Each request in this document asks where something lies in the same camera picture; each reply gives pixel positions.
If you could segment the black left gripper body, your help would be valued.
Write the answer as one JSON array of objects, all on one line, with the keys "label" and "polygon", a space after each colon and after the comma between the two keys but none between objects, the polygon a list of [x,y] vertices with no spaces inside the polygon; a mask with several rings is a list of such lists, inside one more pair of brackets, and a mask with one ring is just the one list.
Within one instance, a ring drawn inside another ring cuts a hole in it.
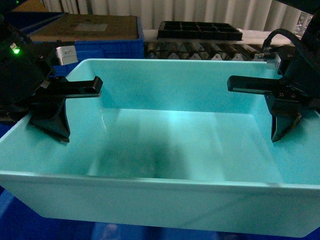
[{"label": "black left gripper body", "polygon": [[60,66],[56,48],[75,46],[74,42],[37,42],[27,43],[19,53],[22,66],[15,73],[20,81],[14,87],[14,113],[22,115],[28,112],[33,97],[44,88],[46,81],[55,73],[54,66]]}]

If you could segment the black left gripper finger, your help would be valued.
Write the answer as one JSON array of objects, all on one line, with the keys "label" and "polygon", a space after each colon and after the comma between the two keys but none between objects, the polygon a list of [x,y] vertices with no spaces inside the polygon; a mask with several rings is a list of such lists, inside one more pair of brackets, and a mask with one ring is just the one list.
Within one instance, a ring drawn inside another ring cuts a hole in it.
[{"label": "black left gripper finger", "polygon": [[66,98],[95,98],[101,95],[103,81],[95,76],[93,80],[64,82],[63,95]]},{"label": "black left gripper finger", "polygon": [[31,125],[59,142],[70,142],[65,98],[35,103],[31,106],[31,111]]}]

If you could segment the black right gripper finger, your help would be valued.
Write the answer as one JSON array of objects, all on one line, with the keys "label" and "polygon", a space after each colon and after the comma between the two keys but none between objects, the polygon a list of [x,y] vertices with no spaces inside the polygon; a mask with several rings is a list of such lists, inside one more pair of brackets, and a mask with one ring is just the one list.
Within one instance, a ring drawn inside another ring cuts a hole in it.
[{"label": "black right gripper finger", "polygon": [[279,79],[232,75],[227,80],[229,92],[268,95],[280,90],[284,85]]},{"label": "black right gripper finger", "polygon": [[292,131],[301,121],[301,114],[296,115],[272,115],[271,141],[281,140],[287,133]]}]

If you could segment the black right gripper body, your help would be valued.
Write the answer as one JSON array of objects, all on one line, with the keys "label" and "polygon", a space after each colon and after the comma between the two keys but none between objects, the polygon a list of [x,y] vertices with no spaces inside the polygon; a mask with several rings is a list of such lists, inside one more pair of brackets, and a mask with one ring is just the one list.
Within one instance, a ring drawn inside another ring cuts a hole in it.
[{"label": "black right gripper body", "polygon": [[313,69],[293,46],[276,48],[280,86],[265,100],[271,115],[296,116],[301,109],[320,111],[320,72]]}]

